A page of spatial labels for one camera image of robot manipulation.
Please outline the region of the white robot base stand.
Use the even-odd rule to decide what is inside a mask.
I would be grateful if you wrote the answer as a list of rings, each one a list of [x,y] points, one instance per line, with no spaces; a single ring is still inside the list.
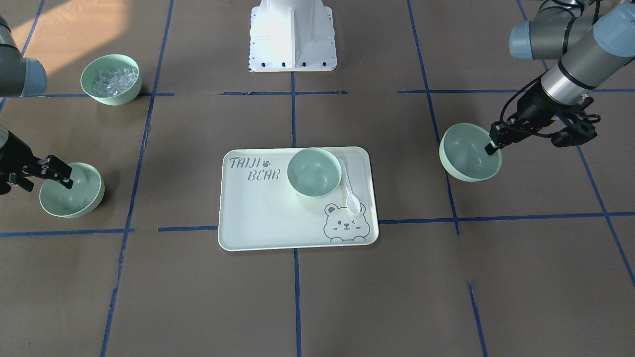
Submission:
[[[335,27],[321,0],[262,0],[251,9],[252,72],[334,71]]]

